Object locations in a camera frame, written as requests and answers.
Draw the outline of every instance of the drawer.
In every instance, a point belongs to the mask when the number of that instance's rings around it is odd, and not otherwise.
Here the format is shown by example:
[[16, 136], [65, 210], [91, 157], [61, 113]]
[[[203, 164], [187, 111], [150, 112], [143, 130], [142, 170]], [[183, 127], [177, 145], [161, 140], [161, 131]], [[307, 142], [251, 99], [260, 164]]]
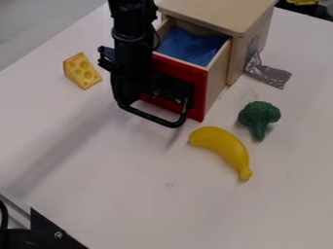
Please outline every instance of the drawer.
[[[168, 30], [173, 25], [199, 36], [219, 35], [215, 31], [196, 26], [195, 24], [167, 17], [163, 19], [162, 23], [157, 28], [161, 43], [167, 36]], [[205, 114], [208, 112], [221, 90], [226, 86], [230, 51], [231, 39], [228, 39], [207, 67], [154, 52], [153, 67], [155, 70], [193, 84], [195, 96], [192, 108], [188, 113], [190, 119], [202, 122]], [[180, 106], [164, 99], [145, 96], [143, 100], [175, 113], [180, 112]]]

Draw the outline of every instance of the yellow cheese wedge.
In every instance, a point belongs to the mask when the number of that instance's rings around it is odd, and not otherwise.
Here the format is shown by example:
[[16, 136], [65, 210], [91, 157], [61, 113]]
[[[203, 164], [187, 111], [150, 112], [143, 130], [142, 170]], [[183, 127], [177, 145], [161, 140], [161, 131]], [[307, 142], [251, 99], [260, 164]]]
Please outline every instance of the yellow cheese wedge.
[[63, 61], [65, 76], [81, 89], [88, 89], [102, 80], [83, 53], [78, 53]]

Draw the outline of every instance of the yellow banana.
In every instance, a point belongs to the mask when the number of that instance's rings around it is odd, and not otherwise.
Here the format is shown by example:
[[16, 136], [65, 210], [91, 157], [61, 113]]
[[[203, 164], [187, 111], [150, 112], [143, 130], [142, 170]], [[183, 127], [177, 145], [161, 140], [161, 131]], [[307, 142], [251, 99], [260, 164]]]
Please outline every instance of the yellow banana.
[[189, 143], [220, 154], [238, 171], [242, 181], [251, 177], [252, 171], [249, 168], [249, 156], [245, 146], [227, 130], [212, 126], [197, 129], [190, 135]]

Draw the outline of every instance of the toy broccoli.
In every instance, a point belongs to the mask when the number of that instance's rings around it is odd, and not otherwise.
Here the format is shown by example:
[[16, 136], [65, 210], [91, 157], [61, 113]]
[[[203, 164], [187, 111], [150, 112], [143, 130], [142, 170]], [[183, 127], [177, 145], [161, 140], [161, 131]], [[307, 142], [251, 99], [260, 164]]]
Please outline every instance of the toy broccoli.
[[248, 126], [255, 140], [262, 141], [269, 123], [275, 123], [281, 118], [278, 107], [271, 103], [254, 101], [249, 103], [239, 113], [239, 122]]

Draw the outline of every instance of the floor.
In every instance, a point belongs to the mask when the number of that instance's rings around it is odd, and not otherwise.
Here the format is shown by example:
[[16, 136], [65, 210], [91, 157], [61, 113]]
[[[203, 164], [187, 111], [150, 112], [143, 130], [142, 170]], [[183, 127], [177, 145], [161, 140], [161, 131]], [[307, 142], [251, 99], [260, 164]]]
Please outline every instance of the floor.
[[0, 71], [106, 0], [0, 0]]

